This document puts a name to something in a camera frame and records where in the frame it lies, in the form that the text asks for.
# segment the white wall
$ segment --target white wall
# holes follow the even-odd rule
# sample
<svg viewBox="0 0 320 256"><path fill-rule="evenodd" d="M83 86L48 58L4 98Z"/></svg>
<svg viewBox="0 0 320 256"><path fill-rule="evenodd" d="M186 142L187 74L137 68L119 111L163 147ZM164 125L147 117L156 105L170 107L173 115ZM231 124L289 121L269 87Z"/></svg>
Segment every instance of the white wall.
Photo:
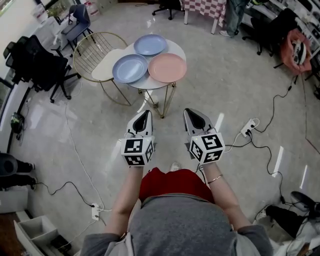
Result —
<svg viewBox="0 0 320 256"><path fill-rule="evenodd" d="M3 52L8 43L16 42L21 36L30 36L37 28L38 22L31 15L36 7L34 0L15 0L0 17L0 77L8 71Z"/></svg>
<svg viewBox="0 0 320 256"><path fill-rule="evenodd" d="M16 42L21 36L33 34L38 22L31 15L35 8L34 0L15 0L9 9L0 17L0 77L5 78L9 70L3 57L4 49L8 43ZM14 86L7 101L0 123L0 151L6 152L11 133L10 119L16 112L27 91L28 84L20 82Z"/></svg>

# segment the table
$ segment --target table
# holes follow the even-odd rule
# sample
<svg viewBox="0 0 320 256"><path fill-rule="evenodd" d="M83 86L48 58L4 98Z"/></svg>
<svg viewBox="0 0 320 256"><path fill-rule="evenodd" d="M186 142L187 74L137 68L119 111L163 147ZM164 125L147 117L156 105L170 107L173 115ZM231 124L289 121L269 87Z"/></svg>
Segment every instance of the table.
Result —
<svg viewBox="0 0 320 256"><path fill-rule="evenodd" d="M170 41L168 39L166 39L166 43L167 43L167 48L161 52L162 54L164 53L176 54L179 57L181 57L183 60L187 61L186 54L179 45L177 45L175 42ZM112 69L114 64L121 57L129 54L136 54L133 43L123 50L114 49L110 51L103 58L103 60L96 66L96 68L92 71L92 74L91 74L92 77L100 81L112 80L113 79ZM144 57L149 63L154 56L144 56ZM160 116L161 119L165 118L165 115L169 109L171 100L176 90L176 85L177 85L176 82L171 82L171 83L159 82L157 80L154 80L149 75L149 72L146 72L142 78L140 78L135 82L127 83L127 85L138 89L138 92L141 95L143 94L143 92L145 92L148 96L148 98L144 97L145 101L154 108L154 110ZM149 91L153 91L160 88L166 88L162 113L158 110L156 102L154 101L154 99L151 97L151 94L149 93Z"/></svg>
<svg viewBox="0 0 320 256"><path fill-rule="evenodd" d="M214 18L211 34L216 32L217 24L223 26L226 14L226 0L185 0L184 1L184 24L188 24L189 11L199 12L203 16Z"/></svg>

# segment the gold wire chair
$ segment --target gold wire chair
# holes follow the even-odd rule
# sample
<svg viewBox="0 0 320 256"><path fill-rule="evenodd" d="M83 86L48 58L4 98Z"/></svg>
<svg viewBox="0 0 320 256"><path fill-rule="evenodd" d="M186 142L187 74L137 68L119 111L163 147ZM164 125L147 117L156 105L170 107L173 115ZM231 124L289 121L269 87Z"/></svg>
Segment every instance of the gold wire chair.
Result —
<svg viewBox="0 0 320 256"><path fill-rule="evenodd" d="M92 72L94 69L102 62L105 56L115 49L125 49L128 46L125 40L123 40L119 35L111 32L96 32L92 33L85 38L83 38L77 45L73 54L73 66L75 70L86 80L100 83L104 93L107 97L113 102L123 105L123 106L131 106L131 103L122 93L122 91L118 88L118 86L114 82L114 78L110 77L104 80L98 80L93 78ZM103 87L103 82L111 81L121 95L125 98L128 104L124 104L114 100L109 94L106 92Z"/></svg>

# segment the white table top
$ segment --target white table top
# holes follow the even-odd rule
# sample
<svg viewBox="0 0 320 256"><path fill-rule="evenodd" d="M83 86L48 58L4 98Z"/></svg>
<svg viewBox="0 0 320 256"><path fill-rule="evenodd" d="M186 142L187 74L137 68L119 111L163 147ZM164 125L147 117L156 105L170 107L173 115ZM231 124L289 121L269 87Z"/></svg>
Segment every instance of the white table top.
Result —
<svg viewBox="0 0 320 256"><path fill-rule="evenodd" d="M183 60L187 61L186 54L182 48L177 45L175 42L172 42L168 39L166 39L167 42L167 48L164 49L161 53L170 53L170 54L176 54L180 56ZM94 79L100 80L100 81L106 81L113 78L112 75L112 69L114 64L117 60L119 60L121 57L129 54L135 54L136 51L134 49L134 44L130 44L127 48L124 50L116 49L109 52L103 60L96 66L96 68L92 71L92 77ZM148 63L151 61L153 56L144 56ZM153 90L153 89L159 89L161 87L164 87L167 85L165 82L159 82L157 80L154 80L147 71L145 75L140 78L138 81L128 83L128 85L135 87L137 89L143 89L143 90Z"/></svg>

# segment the polished tile floor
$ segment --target polished tile floor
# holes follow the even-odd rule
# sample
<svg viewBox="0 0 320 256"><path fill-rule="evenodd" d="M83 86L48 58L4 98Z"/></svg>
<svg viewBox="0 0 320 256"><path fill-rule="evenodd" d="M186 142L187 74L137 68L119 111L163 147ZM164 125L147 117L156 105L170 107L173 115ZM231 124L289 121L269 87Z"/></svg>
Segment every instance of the polished tile floor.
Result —
<svg viewBox="0 0 320 256"><path fill-rule="evenodd" d="M160 119L153 115L156 152L145 171L159 167L166 172L173 161L195 170L198 163L190 159L185 146L185 108L205 113L213 124L219 116L223 117L220 132L225 143L232 144L250 118L258 118L258 129L264 129L272 116L273 97L287 92L292 75L284 66L273 69L279 59L270 57L266 51L258 56L256 43L243 41L241 35L230 39L210 34L210 19L191 13L189 24L185 25L182 12L169 21L166 11L152 16L156 8L156 5L117 4L94 21L91 29L119 34L129 44L144 34L160 34L185 51L187 74L177 83L167 116ZM19 145L14 141L11 152L23 161L35 163L37 179L48 184L51 192L66 181L73 181L88 202L98 203L99 197L75 152L67 116L83 165L105 208L111 209L128 169L119 156L119 139L124 136L127 122L138 111L150 107L144 104L136 89L127 85L120 87L134 102L131 107L111 102L99 84L80 81L82 86L77 81L69 83L73 98L68 102L58 95L55 104L51 104L47 93L31 92L23 142ZM111 83L104 86L113 97L123 100ZM293 190L302 190L314 200L320 200L320 155L314 148L320 151L320 101L313 96L312 86L312 79L303 84L299 77L287 97L275 99L274 119L266 132L253 132L257 146L271 149L268 169L283 174L282 193L287 201ZM164 91L153 93L162 106ZM247 141L248 138L239 136L236 144ZM232 149L218 163L251 220L265 204L279 202L280 176L268 175L269 158L267 148L256 149L250 144ZM47 215L67 240L72 240L92 222L91 208L70 184L53 196L39 186L30 192L29 209L35 216ZM105 221L108 216L108 212L101 214ZM104 224L98 221L85 234L101 232L103 228ZM72 242L75 249L81 247L83 238L84 234Z"/></svg>

